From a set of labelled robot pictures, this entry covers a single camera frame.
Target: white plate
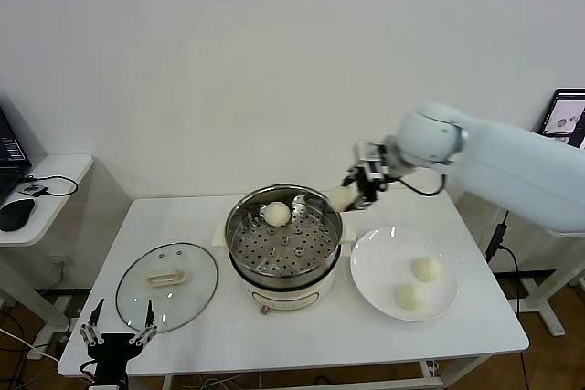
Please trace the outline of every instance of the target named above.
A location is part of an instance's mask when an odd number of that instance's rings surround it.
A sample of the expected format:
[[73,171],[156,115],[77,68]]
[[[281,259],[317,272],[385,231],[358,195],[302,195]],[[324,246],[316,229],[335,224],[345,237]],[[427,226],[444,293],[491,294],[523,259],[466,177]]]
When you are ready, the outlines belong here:
[[[437,282],[419,280],[410,268],[416,258],[438,259],[443,273]],[[351,274],[357,288],[372,305],[385,314],[405,321],[428,321],[442,316],[455,302],[459,280],[451,257],[439,244],[407,227],[371,230],[362,236],[351,253]],[[412,281],[427,294],[426,306],[407,311],[396,303],[394,289]]]

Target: white table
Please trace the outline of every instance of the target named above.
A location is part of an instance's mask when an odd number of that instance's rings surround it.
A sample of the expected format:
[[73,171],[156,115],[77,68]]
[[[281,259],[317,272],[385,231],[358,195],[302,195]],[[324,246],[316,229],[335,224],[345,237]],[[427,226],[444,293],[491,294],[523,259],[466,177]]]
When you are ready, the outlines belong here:
[[[359,364],[421,362],[457,358],[430,377],[344,388],[430,388],[450,385],[496,353],[526,349],[528,339],[504,294],[445,193],[423,198],[391,189],[363,212],[344,214],[361,236],[391,224],[414,227],[440,241],[457,262],[459,297],[440,319],[411,323],[370,306],[351,279],[348,258],[340,260],[331,291],[314,307],[293,312],[259,308],[240,290],[239,278],[221,248],[211,247],[214,230],[239,196],[135,201],[86,302],[80,321],[105,298],[102,332],[128,332],[117,314],[115,294],[125,270],[160,245],[186,241],[204,246],[218,263],[218,289],[207,308],[187,325],[159,334],[128,363],[129,375],[235,373]],[[87,361],[79,327],[58,365],[65,376],[80,376]]]
[[[33,159],[33,167],[28,174],[35,177],[63,175],[79,183],[91,168],[92,163],[91,156],[85,154],[46,155],[36,160]],[[43,181],[42,184],[54,194],[65,193],[73,188],[72,183],[60,179]],[[30,198],[30,196],[14,191],[5,200],[5,204],[25,198]],[[14,232],[0,231],[0,248],[19,248],[36,244],[45,236],[48,228],[68,200],[68,196],[35,198],[35,207],[24,227]],[[61,296],[54,305],[51,305],[35,292],[28,280],[5,258],[0,258],[0,289],[20,301],[47,323],[38,332],[34,345],[48,343],[53,333],[65,332],[68,329],[69,319],[63,314],[63,311],[67,309],[71,297]],[[37,352],[32,350],[28,353],[30,359],[39,359],[40,357]]]

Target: steamed bun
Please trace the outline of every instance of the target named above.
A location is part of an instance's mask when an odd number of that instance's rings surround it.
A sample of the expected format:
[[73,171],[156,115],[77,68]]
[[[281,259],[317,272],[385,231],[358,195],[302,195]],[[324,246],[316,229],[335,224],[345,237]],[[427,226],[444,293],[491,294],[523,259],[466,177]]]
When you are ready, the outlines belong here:
[[264,209],[264,220],[274,227],[284,226],[291,219],[291,209],[280,201],[274,201]]
[[336,212],[343,212],[354,201],[353,198],[349,186],[338,186],[329,193],[329,205]]
[[414,275],[423,282],[436,282],[442,275],[441,262],[436,258],[414,259],[411,269]]
[[414,282],[404,282],[394,289],[394,299],[407,311],[419,311],[427,304],[427,296]]

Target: glass lid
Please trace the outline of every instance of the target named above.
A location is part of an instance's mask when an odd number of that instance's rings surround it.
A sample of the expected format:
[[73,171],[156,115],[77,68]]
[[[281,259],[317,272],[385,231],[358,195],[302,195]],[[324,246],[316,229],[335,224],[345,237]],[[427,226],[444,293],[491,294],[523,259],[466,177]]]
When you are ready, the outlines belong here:
[[148,301],[154,324],[169,332],[201,313],[218,285],[218,267],[204,248],[179,242],[149,251],[125,272],[116,292],[116,308],[131,328],[144,328]]

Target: glass lid rim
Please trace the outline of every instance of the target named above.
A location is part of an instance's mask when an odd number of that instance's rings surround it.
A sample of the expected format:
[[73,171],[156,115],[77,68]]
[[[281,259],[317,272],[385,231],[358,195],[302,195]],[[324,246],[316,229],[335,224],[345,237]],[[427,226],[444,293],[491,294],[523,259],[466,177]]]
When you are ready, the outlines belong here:
[[179,242],[171,242],[169,244],[163,244],[161,246],[152,248],[150,250],[148,250],[146,253],[142,254],[142,256],[140,256],[137,260],[135,260],[132,265],[130,267],[128,267],[128,269],[126,269],[124,271],[124,274],[122,275],[122,277],[120,278],[120,281],[118,282],[118,286],[116,287],[116,296],[115,296],[115,305],[116,305],[116,313],[118,314],[118,317],[120,317],[120,320],[122,320],[122,323],[129,327],[132,328],[136,331],[140,331],[141,328],[135,328],[132,325],[128,325],[125,321],[125,319],[123,318],[123,316],[120,314],[120,308],[118,307],[118,296],[120,294],[120,287],[122,286],[122,281],[124,280],[124,278],[126,277],[126,274],[128,274],[128,272],[140,261],[142,260],[142,258],[144,258],[146,255],[154,252],[155,250],[158,250],[159,248],[163,248],[163,247],[170,247],[170,246],[174,246],[177,244],[185,244],[188,246],[192,246],[192,247],[197,247],[201,250],[203,250],[205,253],[207,253],[207,255],[211,258],[211,261],[213,262],[213,267],[216,269],[216,282],[215,282],[215,286],[213,287],[213,291],[211,291],[211,295],[209,296],[209,299],[207,300],[207,302],[205,303],[205,305],[203,306],[203,308],[201,308],[201,311],[199,311],[197,314],[195,314],[192,318],[190,318],[189,320],[185,321],[183,324],[180,324],[178,326],[176,326],[175,328],[169,330],[169,331],[164,331],[164,332],[160,332],[160,333],[166,333],[166,332],[172,332],[175,329],[181,328],[183,326],[185,326],[186,324],[192,322],[196,317],[198,317],[201,312],[203,312],[206,307],[208,306],[208,304],[211,302],[211,299],[213,299],[213,296],[215,296],[216,291],[218,289],[218,284],[219,284],[219,269],[218,269],[218,263],[216,262],[216,259],[213,257],[213,255],[211,254],[211,252],[209,250],[207,250],[206,248],[199,246],[198,244],[193,244],[192,242],[185,242],[185,241],[179,241]]

